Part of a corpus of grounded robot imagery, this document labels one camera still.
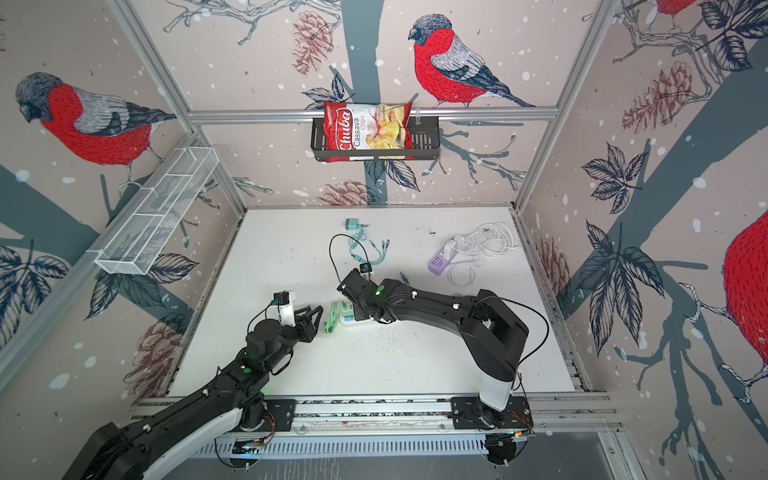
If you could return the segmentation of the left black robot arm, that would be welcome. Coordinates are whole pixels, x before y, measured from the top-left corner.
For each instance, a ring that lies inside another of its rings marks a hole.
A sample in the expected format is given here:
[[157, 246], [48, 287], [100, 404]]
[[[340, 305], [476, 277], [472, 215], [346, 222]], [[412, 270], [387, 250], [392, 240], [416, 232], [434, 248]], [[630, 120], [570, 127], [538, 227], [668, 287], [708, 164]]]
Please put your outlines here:
[[318, 333], [323, 309], [307, 306], [291, 324], [263, 319], [246, 335], [234, 359], [190, 395], [125, 427], [96, 430], [65, 473], [67, 479], [161, 479], [202, 447], [232, 431], [290, 430], [293, 400], [266, 399], [270, 378], [289, 365], [295, 347]]

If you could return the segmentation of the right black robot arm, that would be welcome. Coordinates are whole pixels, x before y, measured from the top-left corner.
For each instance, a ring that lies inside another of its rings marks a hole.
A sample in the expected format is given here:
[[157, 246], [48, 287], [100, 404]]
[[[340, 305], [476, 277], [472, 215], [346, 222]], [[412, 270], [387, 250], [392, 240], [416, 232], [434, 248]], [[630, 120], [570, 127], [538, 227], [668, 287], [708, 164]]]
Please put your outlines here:
[[377, 284], [357, 269], [339, 281], [337, 291], [358, 318], [414, 321], [461, 337], [483, 377], [477, 396], [451, 399], [449, 418], [456, 430], [533, 430], [528, 401], [512, 398], [529, 328], [494, 292], [457, 296], [394, 279]]

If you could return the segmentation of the green charger adapter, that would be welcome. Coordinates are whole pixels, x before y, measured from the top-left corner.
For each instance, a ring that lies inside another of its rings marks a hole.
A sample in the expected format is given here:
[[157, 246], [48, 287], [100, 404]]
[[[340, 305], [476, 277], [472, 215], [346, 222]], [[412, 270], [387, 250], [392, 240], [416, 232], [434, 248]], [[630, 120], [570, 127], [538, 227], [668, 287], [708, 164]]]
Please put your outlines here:
[[334, 301], [331, 305], [331, 314], [329, 323], [338, 324], [344, 317], [345, 302], [341, 300]]

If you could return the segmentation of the white blue power strip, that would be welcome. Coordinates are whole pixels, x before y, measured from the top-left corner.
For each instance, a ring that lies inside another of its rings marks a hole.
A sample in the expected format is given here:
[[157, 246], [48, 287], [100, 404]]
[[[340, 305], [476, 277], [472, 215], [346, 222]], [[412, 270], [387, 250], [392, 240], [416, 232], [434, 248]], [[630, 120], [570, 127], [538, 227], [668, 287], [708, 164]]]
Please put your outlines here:
[[359, 321], [353, 314], [349, 314], [349, 315], [342, 314], [339, 317], [338, 324], [344, 327], [352, 327], [352, 326], [357, 326], [359, 324]]

